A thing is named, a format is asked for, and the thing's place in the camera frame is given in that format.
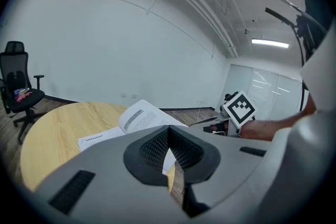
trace office chair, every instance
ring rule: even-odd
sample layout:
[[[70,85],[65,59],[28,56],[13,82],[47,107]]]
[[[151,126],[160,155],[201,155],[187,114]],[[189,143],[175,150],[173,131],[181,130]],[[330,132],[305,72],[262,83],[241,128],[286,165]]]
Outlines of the office chair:
[[[24,52],[25,46],[21,41],[9,41],[7,42],[5,52]]]
[[[37,79],[37,89],[32,89],[30,84],[28,72],[28,53],[26,52],[3,52],[0,54],[0,69],[3,78],[3,86],[1,88],[1,94],[5,106],[6,113],[10,111],[18,113],[25,111],[26,116],[14,120],[14,126],[17,127],[18,122],[23,122],[21,127],[18,142],[22,144],[21,136],[26,129],[28,123],[35,123],[36,118],[43,116],[45,113],[34,113],[31,109],[35,104],[43,99],[44,92],[39,89],[39,80],[43,78],[43,75],[34,76]],[[28,92],[31,92],[29,96],[22,99],[20,102],[15,100],[14,91],[20,88],[29,88]]]

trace black rubber strip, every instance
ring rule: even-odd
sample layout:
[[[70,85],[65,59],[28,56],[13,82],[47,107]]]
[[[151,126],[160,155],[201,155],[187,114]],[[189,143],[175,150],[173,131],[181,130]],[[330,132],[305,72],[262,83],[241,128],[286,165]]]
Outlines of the black rubber strip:
[[[49,202],[55,209],[68,214],[90,184],[95,174],[80,170]]]
[[[256,155],[256,156],[259,156],[259,157],[263,157],[266,153],[266,151],[258,150],[256,148],[252,148],[252,147],[248,147],[248,146],[241,147],[239,151],[242,151],[242,152],[245,152],[245,153],[248,153],[248,154],[252,154],[252,155]]]

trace table top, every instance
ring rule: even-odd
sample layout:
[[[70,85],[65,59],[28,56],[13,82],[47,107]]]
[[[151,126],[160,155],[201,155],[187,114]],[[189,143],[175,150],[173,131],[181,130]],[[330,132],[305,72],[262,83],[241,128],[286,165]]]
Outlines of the table top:
[[[79,154],[78,138],[117,127],[126,109],[109,103],[73,103],[42,116],[22,145],[20,164],[26,187],[34,191],[46,176]],[[170,191],[174,167],[167,176]]]

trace black baseboard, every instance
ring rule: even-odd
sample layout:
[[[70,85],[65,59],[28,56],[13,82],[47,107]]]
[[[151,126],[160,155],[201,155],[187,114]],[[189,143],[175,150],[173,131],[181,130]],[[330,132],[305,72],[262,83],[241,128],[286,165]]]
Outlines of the black baseboard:
[[[66,99],[62,99],[62,98],[58,98],[58,97],[52,97],[52,96],[49,96],[49,95],[44,96],[44,98],[48,99],[48,100],[53,100],[53,101],[56,101],[56,102],[64,103],[64,104],[78,103],[76,101],[66,100]],[[160,109],[160,110],[162,110],[162,111],[177,111],[177,110],[197,110],[197,109],[199,109],[199,108],[177,108],[177,109]],[[201,109],[211,109],[213,111],[215,110],[211,106],[206,106],[206,107],[201,108]]]

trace chair seat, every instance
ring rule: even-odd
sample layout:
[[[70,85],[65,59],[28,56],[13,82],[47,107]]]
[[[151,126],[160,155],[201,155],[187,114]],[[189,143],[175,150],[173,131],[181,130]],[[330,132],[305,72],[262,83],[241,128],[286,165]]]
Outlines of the chair seat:
[[[29,92],[32,92],[25,99],[22,99],[21,102],[16,102],[11,98],[7,99],[7,106],[13,113],[25,111],[36,105],[44,97],[44,92],[37,89],[30,89]]]

